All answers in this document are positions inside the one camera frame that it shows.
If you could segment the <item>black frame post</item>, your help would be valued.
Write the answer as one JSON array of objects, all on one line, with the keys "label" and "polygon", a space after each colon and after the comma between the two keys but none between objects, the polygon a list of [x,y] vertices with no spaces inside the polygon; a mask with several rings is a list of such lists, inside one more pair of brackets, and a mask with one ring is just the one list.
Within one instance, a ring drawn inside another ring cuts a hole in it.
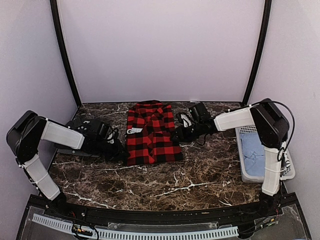
[{"label": "black frame post", "polygon": [[55,30],[55,35],[58,43],[58,48],[60,52],[60,56],[62,59],[64,71],[67,77],[67,81],[74,99],[74,102],[79,108],[82,105],[82,101],[76,86],[75,78],[72,72],[71,64],[69,61],[69,56],[67,53],[67,48],[64,40],[64,34],[62,29],[62,24],[60,20],[59,8],[58,8],[58,1],[57,0],[50,0],[50,8],[51,8],[51,15]]},{"label": "black frame post", "polygon": [[256,51],[252,63],[252,68],[250,71],[250,75],[248,78],[248,82],[246,85],[246,89],[244,92],[244,96],[242,98],[241,104],[247,105],[253,88],[254,84],[256,81],[256,77],[258,74],[261,58],[263,55],[263,50],[265,46],[265,40],[267,36],[267,31],[268,31],[268,25],[269,25],[269,20],[270,20],[270,14],[271,14],[271,7],[272,7],[272,0],[265,0],[264,1],[264,7],[263,7],[263,14],[262,14],[262,20],[261,20],[261,26],[260,26],[260,31],[259,31],[259,36],[258,36],[258,41],[257,41],[257,46],[256,46]]}]

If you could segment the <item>left black frame post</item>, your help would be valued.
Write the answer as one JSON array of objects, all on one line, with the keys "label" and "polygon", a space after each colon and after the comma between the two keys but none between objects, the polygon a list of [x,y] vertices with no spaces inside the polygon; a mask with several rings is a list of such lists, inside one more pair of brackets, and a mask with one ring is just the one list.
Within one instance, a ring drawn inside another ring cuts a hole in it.
[{"label": "left black frame post", "polygon": [[64,34],[62,29],[62,24],[60,20],[59,8],[58,8],[58,1],[57,0],[50,0],[50,8],[51,8],[51,15],[55,30],[55,35],[58,43],[58,48],[60,52],[60,56],[62,59],[64,71],[67,77],[67,81],[74,99],[74,102],[79,108],[82,105],[82,101],[76,86],[75,78],[72,72],[71,64],[69,61],[69,56],[67,53],[67,48],[64,40]]}]

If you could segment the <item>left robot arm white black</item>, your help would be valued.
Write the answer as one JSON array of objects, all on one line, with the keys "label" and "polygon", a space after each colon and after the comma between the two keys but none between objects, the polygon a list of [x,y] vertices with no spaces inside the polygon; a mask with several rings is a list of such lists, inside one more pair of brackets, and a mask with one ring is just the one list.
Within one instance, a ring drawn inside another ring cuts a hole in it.
[{"label": "left robot arm white black", "polygon": [[107,162],[122,161],[129,153],[119,140],[119,130],[99,118],[77,117],[61,124],[32,110],[26,111],[6,135],[7,145],[30,183],[51,203],[51,210],[60,218],[71,213],[66,196],[54,182],[39,154],[42,142],[55,145],[69,155],[103,157]]}]

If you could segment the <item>black curved front rail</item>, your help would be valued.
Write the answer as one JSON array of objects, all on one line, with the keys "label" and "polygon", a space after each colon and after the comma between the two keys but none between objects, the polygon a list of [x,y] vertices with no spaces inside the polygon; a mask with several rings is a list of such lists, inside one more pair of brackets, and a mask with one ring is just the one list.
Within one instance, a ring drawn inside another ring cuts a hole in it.
[{"label": "black curved front rail", "polygon": [[61,216],[87,222],[98,226],[109,223],[173,225],[218,222],[219,224],[246,224],[260,217],[275,214],[275,210],[263,212],[258,202],[239,206],[183,211],[134,211],[90,207],[73,203],[65,203],[62,207],[54,207],[44,199],[40,199],[38,207],[50,216]]}]

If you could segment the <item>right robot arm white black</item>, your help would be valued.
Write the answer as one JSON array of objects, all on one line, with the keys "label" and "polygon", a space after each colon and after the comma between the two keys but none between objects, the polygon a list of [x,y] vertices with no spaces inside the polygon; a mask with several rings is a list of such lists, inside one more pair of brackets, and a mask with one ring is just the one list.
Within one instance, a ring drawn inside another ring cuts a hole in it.
[{"label": "right robot arm white black", "polygon": [[181,113],[181,125],[171,133],[178,143],[193,142],[202,135],[213,135],[230,129],[254,126],[265,153],[262,193],[274,196],[280,190],[281,173],[292,140],[295,122],[290,123],[278,108],[280,102],[265,98],[259,102],[211,116],[204,103],[191,106],[189,115]]}]

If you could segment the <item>white plastic laundry basket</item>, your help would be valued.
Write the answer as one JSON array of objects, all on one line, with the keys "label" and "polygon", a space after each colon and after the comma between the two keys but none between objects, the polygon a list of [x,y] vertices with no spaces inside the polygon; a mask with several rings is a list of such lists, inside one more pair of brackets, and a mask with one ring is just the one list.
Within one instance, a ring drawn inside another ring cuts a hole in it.
[{"label": "white plastic laundry basket", "polygon": [[240,134],[246,133],[257,133],[257,129],[253,125],[238,127],[235,129],[237,146],[239,151],[240,168],[241,168],[241,178],[245,183],[262,183],[264,181],[263,177],[250,176],[245,172],[244,159],[242,154],[242,144],[240,140]]}]

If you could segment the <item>folded black pinstripe shirt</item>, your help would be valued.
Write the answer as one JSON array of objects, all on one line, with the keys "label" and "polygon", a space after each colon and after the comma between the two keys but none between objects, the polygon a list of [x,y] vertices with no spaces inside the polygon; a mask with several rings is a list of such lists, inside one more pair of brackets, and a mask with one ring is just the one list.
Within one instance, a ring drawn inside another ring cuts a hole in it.
[{"label": "folded black pinstripe shirt", "polygon": [[69,121],[65,126],[78,132],[94,132],[97,133],[103,126],[103,122],[98,119],[81,119],[76,118]]}]

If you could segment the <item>red black plaid shirt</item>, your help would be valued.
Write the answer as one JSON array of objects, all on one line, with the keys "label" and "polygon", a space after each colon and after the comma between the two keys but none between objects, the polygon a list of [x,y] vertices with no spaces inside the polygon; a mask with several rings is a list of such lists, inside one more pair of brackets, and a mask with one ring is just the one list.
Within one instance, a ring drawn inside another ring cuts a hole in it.
[{"label": "red black plaid shirt", "polygon": [[158,100],[136,103],[128,110],[126,165],[148,165],[183,160],[179,143],[171,140],[175,130],[172,106]]}]

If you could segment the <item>right black frame post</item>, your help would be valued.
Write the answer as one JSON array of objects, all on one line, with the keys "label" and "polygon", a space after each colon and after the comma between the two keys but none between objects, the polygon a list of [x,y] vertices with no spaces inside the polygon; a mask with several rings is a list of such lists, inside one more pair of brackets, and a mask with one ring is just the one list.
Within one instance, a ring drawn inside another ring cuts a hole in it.
[{"label": "right black frame post", "polygon": [[246,85],[246,89],[244,92],[244,96],[242,98],[241,104],[247,105],[253,88],[254,84],[256,81],[256,77],[258,74],[261,58],[263,55],[263,50],[265,46],[265,40],[267,36],[267,31],[268,31],[268,25],[269,25],[269,20],[270,20],[270,14],[271,14],[271,7],[272,7],[272,0],[265,0],[264,1],[264,7],[263,7],[263,14],[262,14],[262,20],[261,20],[261,26],[260,26],[260,31],[259,31],[259,36],[258,36],[258,41],[257,41],[257,46],[256,46],[256,51],[252,63],[252,68],[250,71],[250,75],[248,78],[248,82]]}]

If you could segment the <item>black white checked shirt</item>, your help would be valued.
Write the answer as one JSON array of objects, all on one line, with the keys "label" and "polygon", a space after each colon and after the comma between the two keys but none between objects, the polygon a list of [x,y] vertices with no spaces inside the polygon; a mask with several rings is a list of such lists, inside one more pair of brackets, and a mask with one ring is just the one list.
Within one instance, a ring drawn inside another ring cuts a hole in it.
[{"label": "black white checked shirt", "polygon": [[283,166],[281,167],[280,177],[283,181],[291,180],[295,177],[296,171],[292,162],[291,155],[287,150],[284,154]]}]

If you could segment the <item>light blue folded shirt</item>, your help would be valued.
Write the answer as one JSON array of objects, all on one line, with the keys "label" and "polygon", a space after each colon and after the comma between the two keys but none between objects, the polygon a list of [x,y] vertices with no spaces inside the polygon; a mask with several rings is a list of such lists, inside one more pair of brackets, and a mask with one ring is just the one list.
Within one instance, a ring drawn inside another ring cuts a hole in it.
[{"label": "light blue folded shirt", "polygon": [[258,133],[240,134],[245,173],[252,177],[265,175],[265,150]]}]

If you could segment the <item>folded grey shirt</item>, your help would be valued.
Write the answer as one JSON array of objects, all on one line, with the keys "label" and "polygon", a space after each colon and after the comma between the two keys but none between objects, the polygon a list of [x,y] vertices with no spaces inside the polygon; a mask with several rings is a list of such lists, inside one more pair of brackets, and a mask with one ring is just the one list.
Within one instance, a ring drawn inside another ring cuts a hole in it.
[{"label": "folded grey shirt", "polygon": [[61,148],[59,148],[57,150],[57,152],[60,153],[60,154],[80,156],[80,157],[93,157],[93,158],[99,158],[100,157],[99,154],[85,153],[83,151],[80,151],[79,149],[61,149]]}]

